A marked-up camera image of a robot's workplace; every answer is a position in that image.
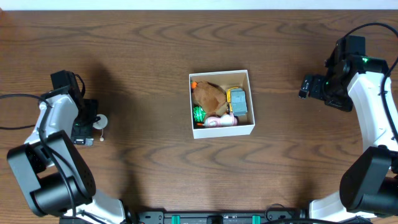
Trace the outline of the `grey yellow toy truck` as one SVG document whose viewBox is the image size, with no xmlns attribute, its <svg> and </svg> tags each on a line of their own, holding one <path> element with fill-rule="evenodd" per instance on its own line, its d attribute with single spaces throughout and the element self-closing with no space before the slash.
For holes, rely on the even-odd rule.
<svg viewBox="0 0 398 224">
<path fill-rule="evenodd" d="M 248 112 L 246 103 L 246 93 L 242 88 L 231 87 L 226 91 L 226 99 L 228 103 L 228 113 L 235 116 L 243 116 Z"/>
</svg>

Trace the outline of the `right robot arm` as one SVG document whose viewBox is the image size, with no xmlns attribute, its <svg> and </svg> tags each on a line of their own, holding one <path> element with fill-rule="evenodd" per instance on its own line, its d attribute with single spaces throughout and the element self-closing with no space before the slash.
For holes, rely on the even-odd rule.
<svg viewBox="0 0 398 224">
<path fill-rule="evenodd" d="M 364 37 L 339 39 L 326 75 L 306 75 L 299 97 L 316 98 L 341 111 L 356 111 L 363 154 L 344 173 L 339 190 L 310 202 L 311 219 L 343 222 L 353 217 L 397 215 L 397 109 L 386 77 L 387 62 L 366 56 Z"/>
</svg>

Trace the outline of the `green round spinning top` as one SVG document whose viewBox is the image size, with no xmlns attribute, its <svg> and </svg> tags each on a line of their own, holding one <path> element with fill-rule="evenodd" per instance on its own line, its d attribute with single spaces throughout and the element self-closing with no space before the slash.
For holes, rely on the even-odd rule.
<svg viewBox="0 0 398 224">
<path fill-rule="evenodd" d="M 206 112 L 201 106 L 193 107 L 193 119 L 196 123 L 203 123 L 206 117 Z"/>
</svg>

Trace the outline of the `brown plush toy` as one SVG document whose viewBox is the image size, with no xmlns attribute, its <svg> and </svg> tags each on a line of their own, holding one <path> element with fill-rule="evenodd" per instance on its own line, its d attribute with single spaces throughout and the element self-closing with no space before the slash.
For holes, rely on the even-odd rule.
<svg viewBox="0 0 398 224">
<path fill-rule="evenodd" d="M 209 116 L 222 116 L 227 112 L 226 93 L 218 86 L 208 82 L 192 82 L 193 103 Z"/>
</svg>

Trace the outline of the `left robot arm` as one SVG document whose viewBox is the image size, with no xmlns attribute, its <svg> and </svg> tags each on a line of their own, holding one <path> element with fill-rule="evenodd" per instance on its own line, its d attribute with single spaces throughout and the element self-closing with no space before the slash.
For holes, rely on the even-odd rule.
<svg viewBox="0 0 398 224">
<path fill-rule="evenodd" d="M 133 223 L 120 199 L 97 190 L 77 145 L 93 144 L 93 130 L 108 124 L 98 101 L 84 97 L 82 78 L 66 70 L 51 74 L 53 90 L 38 97 L 40 114 L 24 144 L 7 153 L 7 162 L 38 217 L 60 223 Z"/>
</svg>

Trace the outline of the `white duck toy pink hat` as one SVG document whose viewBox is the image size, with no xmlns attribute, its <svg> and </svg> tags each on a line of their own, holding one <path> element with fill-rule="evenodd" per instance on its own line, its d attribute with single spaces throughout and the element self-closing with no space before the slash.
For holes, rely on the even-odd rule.
<svg viewBox="0 0 398 224">
<path fill-rule="evenodd" d="M 231 127 L 238 125 L 238 119 L 234 116 L 234 114 L 224 114 L 220 117 L 218 116 L 210 116 L 204 120 L 204 122 L 197 123 L 198 126 L 203 126 L 205 128 L 222 128 L 222 127 Z"/>
</svg>

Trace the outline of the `white wooden pellet drum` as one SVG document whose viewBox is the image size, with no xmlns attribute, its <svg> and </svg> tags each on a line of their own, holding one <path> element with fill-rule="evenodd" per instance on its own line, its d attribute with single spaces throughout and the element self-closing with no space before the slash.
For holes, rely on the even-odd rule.
<svg viewBox="0 0 398 224">
<path fill-rule="evenodd" d="M 99 140 L 104 141 L 104 129 L 108 125 L 108 118 L 104 114 L 97 114 L 93 123 L 93 128 L 101 131 Z"/>
</svg>

